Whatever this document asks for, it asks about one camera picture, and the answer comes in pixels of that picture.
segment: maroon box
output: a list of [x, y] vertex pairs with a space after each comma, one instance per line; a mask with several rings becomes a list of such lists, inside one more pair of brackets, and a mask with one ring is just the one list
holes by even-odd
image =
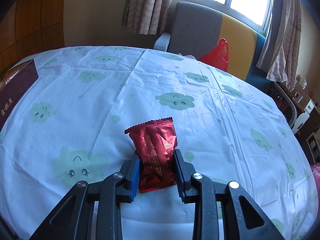
[[3, 82], [8, 78], [5, 77], [1, 82], [2, 86], [0, 85], [2, 87], [0, 88], [0, 130], [15, 105], [39, 77], [33, 59], [14, 67], [14, 69], [18, 72], [13, 78], [3, 86]]

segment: pink plastic bag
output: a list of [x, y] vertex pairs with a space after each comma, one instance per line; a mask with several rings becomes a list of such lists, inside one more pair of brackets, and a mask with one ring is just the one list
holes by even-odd
[[316, 182], [318, 200], [319, 200], [319, 209], [320, 209], [320, 163], [318, 163], [317, 165], [311, 165], [310, 168], [312, 170], [312, 174]]

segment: silver bolt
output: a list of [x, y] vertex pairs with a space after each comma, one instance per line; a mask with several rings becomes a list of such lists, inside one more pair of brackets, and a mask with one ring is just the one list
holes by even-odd
[[231, 188], [239, 188], [239, 183], [236, 182], [236, 181], [230, 181], [230, 182], [229, 182], [229, 186], [230, 186]]
[[196, 173], [193, 174], [193, 177], [194, 177], [195, 179], [202, 179], [202, 178], [203, 178], [203, 175], [202, 175], [201, 173], [196, 172]]
[[116, 179], [121, 179], [123, 177], [123, 174], [120, 173], [120, 172], [116, 172], [113, 174], [113, 177], [116, 178]]
[[84, 180], [78, 181], [77, 182], [77, 187], [84, 187], [86, 182]]

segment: red candy wrapper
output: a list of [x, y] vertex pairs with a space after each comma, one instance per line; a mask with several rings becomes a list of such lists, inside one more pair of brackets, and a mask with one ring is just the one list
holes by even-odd
[[172, 117], [138, 124], [124, 133], [129, 133], [143, 163], [140, 192], [175, 185], [175, 175], [169, 165], [178, 144]]

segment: curtain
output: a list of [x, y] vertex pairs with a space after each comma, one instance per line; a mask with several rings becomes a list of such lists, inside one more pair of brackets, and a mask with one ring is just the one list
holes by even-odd
[[[280, 24], [277, 30], [270, 29], [257, 67], [267, 70], [267, 79], [283, 83], [289, 91], [295, 86], [302, 26], [302, 5], [299, 0], [283, 0]], [[275, 43], [272, 32], [277, 31]], [[271, 60], [264, 64], [266, 54]]]
[[124, 9], [123, 24], [133, 33], [156, 35], [165, 29], [172, 0], [130, 0]]

